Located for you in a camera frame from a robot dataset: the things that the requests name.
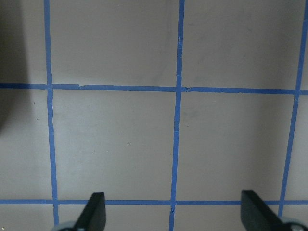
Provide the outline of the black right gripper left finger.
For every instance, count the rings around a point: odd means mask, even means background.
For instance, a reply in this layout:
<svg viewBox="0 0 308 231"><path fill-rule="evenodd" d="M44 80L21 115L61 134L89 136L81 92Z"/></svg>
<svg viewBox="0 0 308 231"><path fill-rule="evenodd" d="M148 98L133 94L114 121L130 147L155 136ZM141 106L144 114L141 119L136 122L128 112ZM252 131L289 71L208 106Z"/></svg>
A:
<svg viewBox="0 0 308 231"><path fill-rule="evenodd" d="M93 193L73 226L74 231L103 231L106 226L105 196Z"/></svg>

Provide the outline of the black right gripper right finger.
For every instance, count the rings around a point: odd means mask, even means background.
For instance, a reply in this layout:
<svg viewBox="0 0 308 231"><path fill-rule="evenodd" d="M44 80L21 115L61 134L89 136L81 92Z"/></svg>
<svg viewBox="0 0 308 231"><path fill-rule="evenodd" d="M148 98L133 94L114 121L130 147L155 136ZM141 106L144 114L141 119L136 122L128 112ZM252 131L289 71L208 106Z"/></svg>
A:
<svg viewBox="0 0 308 231"><path fill-rule="evenodd" d="M246 231L288 231L289 225L253 191L241 192L241 222Z"/></svg>

